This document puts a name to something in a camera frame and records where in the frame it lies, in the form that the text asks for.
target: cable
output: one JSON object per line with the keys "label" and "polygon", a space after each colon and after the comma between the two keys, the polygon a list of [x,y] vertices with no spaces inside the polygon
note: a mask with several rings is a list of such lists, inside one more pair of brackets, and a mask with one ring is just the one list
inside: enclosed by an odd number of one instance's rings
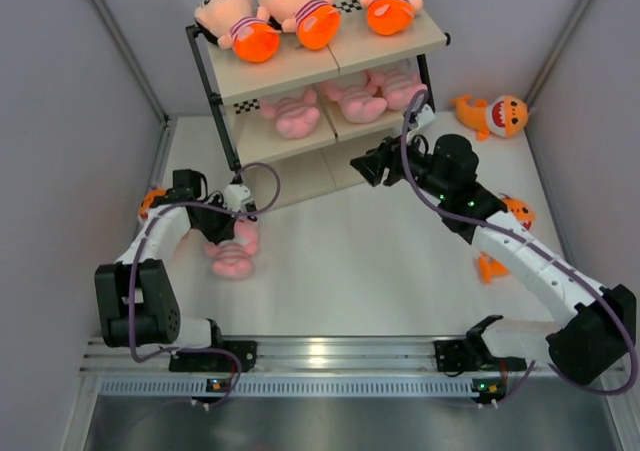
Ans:
{"label": "cable", "polygon": [[[424,90],[424,89],[419,90],[413,96],[413,98],[411,99],[411,102],[409,103],[409,106],[407,106],[407,110],[416,109],[416,106],[418,105],[418,103],[420,103],[420,107],[422,107],[427,102],[427,97],[428,97],[428,92],[426,90]],[[622,324],[622,321],[620,321],[620,318],[618,318],[618,316],[613,311],[613,309],[611,309],[611,306],[609,306],[609,304],[604,300],[604,298],[602,296],[600,296],[600,294],[595,289],[593,289],[593,287],[584,278],[582,278],[578,273],[576,273],[575,270],[573,270],[573,269],[565,266],[564,264],[559,263],[558,261],[556,261],[552,255],[550,255],[549,253],[547,253],[546,251],[541,249],[535,243],[527,242],[527,240],[525,238],[523,238],[522,236],[518,235],[517,233],[515,233],[515,232],[513,232],[513,231],[511,231],[509,229],[503,228],[501,226],[497,226],[495,224],[488,223],[486,221],[481,221],[479,219],[468,218],[466,216],[461,216],[459,214],[451,213],[449,211],[445,211],[443,209],[440,209],[435,204],[433,204],[423,194],[422,190],[418,186],[418,183],[413,178],[413,175],[411,173],[411,168],[409,166],[409,156],[408,156],[408,151],[407,151],[407,135],[409,134],[410,121],[411,121],[411,112],[407,111],[407,112],[405,112],[405,115],[404,115],[404,122],[402,124],[402,134],[400,136],[400,154],[401,154],[401,157],[402,157],[402,168],[404,170],[405,177],[407,179],[407,182],[411,186],[411,189],[414,191],[414,193],[418,197],[418,199],[420,199],[420,201],[422,201],[422,203],[424,203],[429,209],[431,209],[432,211],[438,213],[441,217],[448,218],[448,219],[453,219],[453,220],[459,221],[461,223],[471,224],[473,226],[480,226],[482,228],[488,228],[488,229],[491,229],[493,231],[497,231],[499,233],[502,233],[502,234],[504,234],[506,236],[509,236],[512,239],[515,239],[519,243],[521,243],[521,244],[523,244],[525,246],[528,246],[536,254],[538,254],[538,256],[541,256],[543,259],[549,261],[550,264],[555,266],[557,269],[559,269],[562,273],[564,273],[570,279],[573,279],[576,283],[578,283],[580,286],[582,286],[582,288],[584,288],[585,291],[587,291],[587,293],[589,293],[593,297],[593,299],[595,299],[597,301],[597,303],[600,306],[602,306],[602,308],[607,313],[607,315],[609,316],[609,318],[611,319],[611,321],[615,325],[616,329],[618,330],[618,332],[622,336],[622,339],[623,339],[623,341],[624,341],[624,343],[627,346],[627,349],[629,351],[629,357],[631,358],[631,370],[629,372],[629,379],[627,380],[627,382],[624,385],[620,386],[619,388],[612,389],[612,390],[600,390],[600,389],[589,388],[589,387],[586,387],[586,386],[581,386],[579,384],[574,383],[569,378],[567,378],[555,366],[550,365],[551,369],[553,369],[555,371],[555,373],[561,379],[563,379],[564,381],[572,384],[575,387],[578,387],[579,389],[582,389],[583,391],[586,391],[586,392],[589,392],[589,393],[592,393],[592,394],[595,394],[595,395],[598,395],[598,396],[617,396],[617,395],[620,395],[620,394],[624,394],[627,391],[629,391],[631,388],[633,388],[633,386],[635,385],[635,383],[636,383],[636,381],[638,379],[638,355],[636,353],[635,346],[633,344],[633,340],[631,339],[631,336],[629,336],[629,332],[624,327],[624,324]],[[517,390],[522,385],[523,381],[525,381],[526,378],[529,377],[529,374],[530,374],[530,372],[528,374],[525,373],[525,375],[523,376],[522,380],[518,383],[518,385],[516,386],[514,391]]]}
{"label": "cable", "polygon": [[229,385],[229,388],[225,392],[224,396],[222,396],[218,401],[216,401],[213,405],[211,405],[211,408],[224,404],[229,399],[229,396],[231,396],[231,393],[233,393],[233,391],[236,389],[236,386],[238,385],[238,381],[240,381],[240,377],[242,375],[242,363],[240,362],[240,360],[235,354],[230,353],[225,349],[217,349],[217,348],[191,349],[191,348],[167,347],[167,348],[161,348],[158,351],[154,351],[153,353],[147,356],[140,356],[137,350],[136,331],[135,331],[135,318],[136,318],[135,292],[136,292],[136,275],[138,271],[138,264],[140,263],[140,257],[142,256],[142,252],[144,251],[144,248],[147,244],[149,235],[151,234],[151,231],[153,230],[156,223],[162,218],[162,216],[164,216],[169,211],[172,211],[176,208],[187,207],[187,206],[194,207],[194,208],[204,208],[204,209],[216,211],[218,213],[227,214],[229,216],[236,216],[236,217],[256,216],[259,214],[264,214],[268,210],[270,210],[278,200],[278,197],[280,196],[280,191],[282,188],[280,176],[278,176],[278,173],[272,166],[269,166],[268,164],[265,164],[265,163],[250,163],[240,168],[238,172],[235,174],[235,177],[238,177],[241,173],[245,172],[247,169],[256,168],[256,167],[265,168],[267,171],[269,171],[273,175],[273,177],[276,180],[276,192],[273,198],[271,199],[271,201],[269,202],[269,204],[267,204],[264,208],[253,211],[253,212],[245,213],[245,212],[239,212],[239,211],[237,212],[229,211],[228,209],[221,208],[218,206],[212,206],[209,204],[193,202],[193,201],[171,204],[166,208],[162,209],[156,216],[154,216],[154,218],[149,223],[149,226],[145,228],[144,235],[140,240],[140,244],[138,245],[136,254],[133,257],[133,260],[131,262],[131,272],[129,275],[129,350],[131,351],[131,357],[136,363],[144,363],[145,361],[148,361],[162,353],[167,353],[167,352],[170,353],[173,351],[180,350],[181,353],[210,353],[210,354],[225,356],[226,358],[231,359],[235,364],[236,379],[232,379],[231,384]]}

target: pink stuffed animal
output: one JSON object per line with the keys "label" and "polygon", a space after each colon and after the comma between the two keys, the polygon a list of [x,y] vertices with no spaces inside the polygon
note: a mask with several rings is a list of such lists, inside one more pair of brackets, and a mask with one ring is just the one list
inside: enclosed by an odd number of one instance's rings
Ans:
{"label": "pink stuffed animal", "polygon": [[221,49],[232,48],[239,58],[262,63],[278,51],[280,36],[266,22],[253,17],[252,4],[253,0],[204,0],[195,18]]}
{"label": "pink stuffed animal", "polygon": [[267,119],[276,120],[276,130],[287,139],[308,136],[318,124],[318,95],[310,87],[272,94],[260,98],[260,111]]}
{"label": "pink stuffed animal", "polygon": [[387,100],[374,98],[376,86],[369,83],[366,71],[348,74],[320,83],[331,101],[340,104],[345,119],[351,123],[371,123],[387,109]]}
{"label": "pink stuffed animal", "polygon": [[235,237],[215,245],[205,244],[204,251],[213,258],[211,269],[218,276],[228,279],[244,279],[253,271],[253,256],[258,252],[258,224],[238,219],[234,226]]}
{"label": "pink stuffed animal", "polygon": [[408,59],[397,63],[385,64],[367,70],[371,85],[380,88],[387,100],[389,109],[403,111],[411,98],[427,86],[420,81],[420,74],[412,68]]}
{"label": "pink stuffed animal", "polygon": [[340,28],[340,11],[333,0],[258,0],[258,17],[273,17],[285,33],[296,33],[303,46],[324,48]]}
{"label": "pink stuffed animal", "polygon": [[407,29],[422,9],[422,0],[360,0],[367,9],[367,23],[376,33],[391,36]]}

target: white tabletop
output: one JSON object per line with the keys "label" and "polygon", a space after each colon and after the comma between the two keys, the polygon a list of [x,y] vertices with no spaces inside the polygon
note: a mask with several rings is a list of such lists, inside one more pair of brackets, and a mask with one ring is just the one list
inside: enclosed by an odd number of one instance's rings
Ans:
{"label": "white tabletop", "polygon": [[[524,134],[477,143],[451,113],[427,130],[431,145],[446,133],[472,140],[479,181],[527,201],[535,236],[556,252],[558,239]],[[168,159],[221,185],[229,174],[210,118],[180,118]],[[367,185],[278,209],[262,217],[255,274],[240,282],[210,271],[204,238],[191,232],[169,275],[183,312],[210,317],[227,335],[451,335],[490,314],[550,319],[513,277],[481,284],[478,253],[449,232],[406,183]]]}

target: striped shirt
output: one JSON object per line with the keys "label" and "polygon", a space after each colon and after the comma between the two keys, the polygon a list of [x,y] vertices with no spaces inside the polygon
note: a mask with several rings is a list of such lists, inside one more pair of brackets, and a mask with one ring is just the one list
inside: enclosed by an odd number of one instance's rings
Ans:
{"label": "striped shirt", "polygon": [[311,0],[307,4],[305,4],[300,10],[296,13],[296,23],[298,24],[297,31],[300,31],[300,25],[302,22],[315,13],[318,9],[324,8],[325,6],[331,6],[325,0]]}
{"label": "striped shirt", "polygon": [[251,26],[252,24],[264,24],[264,21],[252,16],[247,16],[246,18],[242,18],[240,21],[233,25],[233,27],[231,28],[231,39],[234,44],[236,42],[236,39],[238,39],[240,31],[242,31],[242,29],[244,29],[246,26]]}

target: wall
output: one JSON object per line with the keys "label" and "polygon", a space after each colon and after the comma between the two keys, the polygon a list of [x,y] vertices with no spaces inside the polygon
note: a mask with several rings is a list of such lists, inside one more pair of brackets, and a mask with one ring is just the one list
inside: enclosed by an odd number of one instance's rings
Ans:
{"label": "wall", "polygon": [[58,449],[158,123],[87,0],[0,0],[0,448]]}
{"label": "wall", "polygon": [[[200,0],[107,0],[172,113],[209,113],[184,32]],[[524,95],[576,0],[425,0],[453,43],[430,57],[437,103]]]}
{"label": "wall", "polygon": [[529,136],[575,263],[640,289],[638,0],[597,0],[537,104]]}

